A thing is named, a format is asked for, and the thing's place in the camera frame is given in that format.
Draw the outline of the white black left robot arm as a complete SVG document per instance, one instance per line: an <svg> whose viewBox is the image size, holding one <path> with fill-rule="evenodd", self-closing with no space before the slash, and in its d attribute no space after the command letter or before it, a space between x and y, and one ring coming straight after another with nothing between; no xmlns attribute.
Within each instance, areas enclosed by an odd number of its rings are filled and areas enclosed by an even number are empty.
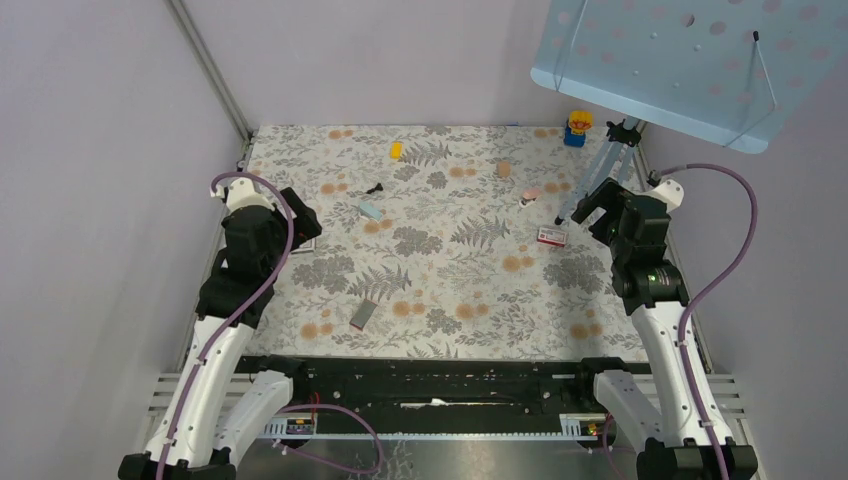
<svg viewBox="0 0 848 480"><path fill-rule="evenodd" d="M258 375L236 405L226 389L292 251L322 233L313 209L290 188L249 173L216 176L224 201L224 246L201 286L188 358L174 396L144 450L122 459L121 479L233 479L245 453L293 396L283 373Z"/></svg>

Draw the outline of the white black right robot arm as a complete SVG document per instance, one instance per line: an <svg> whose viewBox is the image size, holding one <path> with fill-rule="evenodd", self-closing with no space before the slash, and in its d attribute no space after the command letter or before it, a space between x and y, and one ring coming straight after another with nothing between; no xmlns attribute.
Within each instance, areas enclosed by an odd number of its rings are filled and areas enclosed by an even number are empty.
<svg viewBox="0 0 848 480"><path fill-rule="evenodd" d="M646 350L658 401L638 389L619 359L585 359L589 397L604 407L637 454L640 479L751 479L754 448L737 442L710 388L689 323L690 296L666 259L670 211L683 189L666 180L634 193L607 178L580 200L571 218L584 222L612 255L612 284Z"/></svg>

